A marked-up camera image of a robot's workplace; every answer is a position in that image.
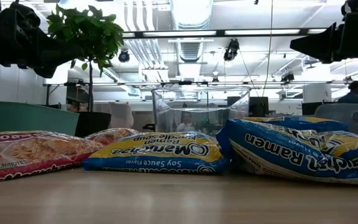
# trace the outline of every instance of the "black planter pot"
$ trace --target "black planter pot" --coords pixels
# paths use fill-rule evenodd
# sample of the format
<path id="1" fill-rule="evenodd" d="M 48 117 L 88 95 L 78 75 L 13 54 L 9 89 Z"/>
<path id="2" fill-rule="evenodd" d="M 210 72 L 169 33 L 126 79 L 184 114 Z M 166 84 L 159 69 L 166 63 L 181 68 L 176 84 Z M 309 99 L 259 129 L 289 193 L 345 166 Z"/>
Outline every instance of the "black planter pot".
<path id="1" fill-rule="evenodd" d="M 83 138 L 109 128 L 111 114 L 99 112 L 78 113 L 80 117 L 78 118 L 77 128 L 75 130 L 75 136 L 77 137 Z"/>

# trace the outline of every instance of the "green plant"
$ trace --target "green plant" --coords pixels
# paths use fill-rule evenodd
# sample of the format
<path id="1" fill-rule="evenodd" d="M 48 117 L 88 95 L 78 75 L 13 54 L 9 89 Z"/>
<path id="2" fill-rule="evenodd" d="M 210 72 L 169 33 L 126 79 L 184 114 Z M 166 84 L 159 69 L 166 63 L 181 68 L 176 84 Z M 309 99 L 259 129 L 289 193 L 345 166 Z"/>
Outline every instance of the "green plant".
<path id="1" fill-rule="evenodd" d="M 78 45 L 83 48 L 82 69 L 89 67 L 89 105 L 88 111 L 93 111 L 93 66 L 98 64 L 100 72 L 103 68 L 112 67 L 110 60 L 118 53 L 118 48 L 124 45 L 123 29 L 114 23 L 116 15 L 103 16 L 102 10 L 89 6 L 80 12 L 77 9 L 63 9 L 56 5 L 56 14 L 47 17 L 51 38 Z"/>

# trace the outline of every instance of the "wooden table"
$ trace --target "wooden table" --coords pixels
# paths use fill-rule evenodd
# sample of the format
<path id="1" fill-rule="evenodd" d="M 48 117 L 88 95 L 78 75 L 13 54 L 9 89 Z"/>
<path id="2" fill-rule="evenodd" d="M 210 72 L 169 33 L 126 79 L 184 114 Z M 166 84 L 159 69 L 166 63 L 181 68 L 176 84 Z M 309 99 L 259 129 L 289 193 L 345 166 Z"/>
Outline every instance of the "wooden table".
<path id="1" fill-rule="evenodd" d="M 0 223 L 358 223 L 358 187 L 75 169 L 0 182 Z"/>

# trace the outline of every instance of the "maruchan ramen package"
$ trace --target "maruchan ramen package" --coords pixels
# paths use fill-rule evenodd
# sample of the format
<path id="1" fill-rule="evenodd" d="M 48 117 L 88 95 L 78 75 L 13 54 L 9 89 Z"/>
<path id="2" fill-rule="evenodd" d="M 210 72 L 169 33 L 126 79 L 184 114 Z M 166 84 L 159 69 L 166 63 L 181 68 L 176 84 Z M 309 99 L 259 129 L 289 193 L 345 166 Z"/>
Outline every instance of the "maruchan ramen package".
<path id="1" fill-rule="evenodd" d="M 358 135 L 317 133 L 247 120 L 227 120 L 217 134 L 222 153 L 253 174 L 358 184 Z"/>
<path id="2" fill-rule="evenodd" d="M 95 152 L 86 170 L 215 173 L 226 170 L 214 138 L 203 133 L 142 133 L 118 140 Z"/>
<path id="3" fill-rule="evenodd" d="M 0 181 L 79 166 L 103 145 L 48 131 L 0 133 Z"/>
<path id="4" fill-rule="evenodd" d="M 110 145 L 117 140 L 122 138 L 133 136 L 134 134 L 138 134 L 138 131 L 129 128 L 112 128 L 104 131 L 100 131 L 98 133 L 91 134 L 86 139 L 94 140 L 104 144 L 105 146 Z"/>
<path id="5" fill-rule="evenodd" d="M 348 125 L 339 121 L 323 118 L 283 116 L 279 118 L 244 118 L 248 121 L 275 124 L 297 130 L 315 130 L 318 133 L 325 131 L 347 131 Z"/>

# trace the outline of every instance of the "red noodle package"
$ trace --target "red noodle package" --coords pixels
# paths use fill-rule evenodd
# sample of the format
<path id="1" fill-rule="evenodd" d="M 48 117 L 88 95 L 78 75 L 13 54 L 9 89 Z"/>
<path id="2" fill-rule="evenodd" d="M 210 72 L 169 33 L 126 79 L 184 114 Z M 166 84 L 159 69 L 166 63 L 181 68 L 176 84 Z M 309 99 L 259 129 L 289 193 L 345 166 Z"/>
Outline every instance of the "red noodle package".
<path id="1" fill-rule="evenodd" d="M 139 132 L 129 128 L 112 128 L 91 134 L 87 136 L 86 139 L 94 140 L 108 146 L 122 138 L 135 134 L 139 134 Z"/>
<path id="2" fill-rule="evenodd" d="M 0 181 L 79 166 L 102 147 L 49 131 L 0 133 Z"/>

